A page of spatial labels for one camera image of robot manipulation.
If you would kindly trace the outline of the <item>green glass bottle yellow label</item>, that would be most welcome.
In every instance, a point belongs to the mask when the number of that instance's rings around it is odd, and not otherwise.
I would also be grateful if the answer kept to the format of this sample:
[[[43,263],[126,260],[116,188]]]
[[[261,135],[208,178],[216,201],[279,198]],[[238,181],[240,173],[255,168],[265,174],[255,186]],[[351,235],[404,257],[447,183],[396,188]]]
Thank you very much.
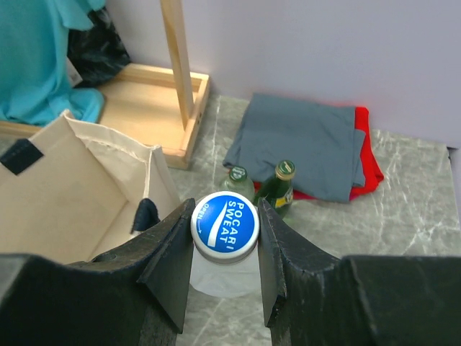
[[[294,163],[290,160],[280,161],[274,169],[273,176],[264,181],[257,190],[254,205],[258,205],[260,200],[266,200],[284,218],[293,202],[294,176]]]

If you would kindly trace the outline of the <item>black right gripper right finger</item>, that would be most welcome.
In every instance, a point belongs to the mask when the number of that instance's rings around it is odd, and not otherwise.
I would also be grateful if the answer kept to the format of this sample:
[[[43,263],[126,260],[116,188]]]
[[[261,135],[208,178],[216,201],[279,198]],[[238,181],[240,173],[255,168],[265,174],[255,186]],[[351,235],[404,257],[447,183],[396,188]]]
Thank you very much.
[[[460,258],[336,258],[258,204],[264,323],[273,345],[458,345]]]

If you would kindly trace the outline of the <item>clear bottle blue cap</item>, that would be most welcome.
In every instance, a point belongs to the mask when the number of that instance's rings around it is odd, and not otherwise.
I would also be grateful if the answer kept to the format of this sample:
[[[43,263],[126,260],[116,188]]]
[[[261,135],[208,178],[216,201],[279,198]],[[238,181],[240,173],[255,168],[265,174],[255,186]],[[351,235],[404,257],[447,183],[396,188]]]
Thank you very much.
[[[237,192],[200,199],[190,223],[194,254],[190,283],[217,298],[236,298],[260,289],[259,215]]]

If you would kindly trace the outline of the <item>clear bottle green cap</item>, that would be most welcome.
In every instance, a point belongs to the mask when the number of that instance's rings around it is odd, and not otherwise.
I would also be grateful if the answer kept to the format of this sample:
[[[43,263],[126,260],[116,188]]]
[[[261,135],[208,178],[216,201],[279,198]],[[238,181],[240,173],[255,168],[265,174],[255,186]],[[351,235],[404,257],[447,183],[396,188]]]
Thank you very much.
[[[234,166],[219,184],[220,190],[236,192],[251,202],[254,201],[255,189],[248,172],[241,166]]]

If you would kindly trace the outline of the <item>beige canvas tote bag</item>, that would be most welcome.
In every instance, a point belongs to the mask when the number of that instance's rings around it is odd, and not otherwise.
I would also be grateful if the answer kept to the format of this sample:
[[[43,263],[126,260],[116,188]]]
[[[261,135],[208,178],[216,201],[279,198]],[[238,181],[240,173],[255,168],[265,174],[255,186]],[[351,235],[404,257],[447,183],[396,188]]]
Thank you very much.
[[[91,260],[134,237],[146,198],[159,218],[180,203],[161,147],[64,112],[1,155],[1,251]]]

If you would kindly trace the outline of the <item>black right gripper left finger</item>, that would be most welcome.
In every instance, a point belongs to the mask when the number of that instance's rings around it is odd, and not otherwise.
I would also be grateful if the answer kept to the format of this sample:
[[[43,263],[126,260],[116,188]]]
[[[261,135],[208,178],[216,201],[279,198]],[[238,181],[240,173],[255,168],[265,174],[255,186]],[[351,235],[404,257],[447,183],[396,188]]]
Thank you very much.
[[[89,262],[1,256],[3,345],[174,345],[184,327],[194,199]]]

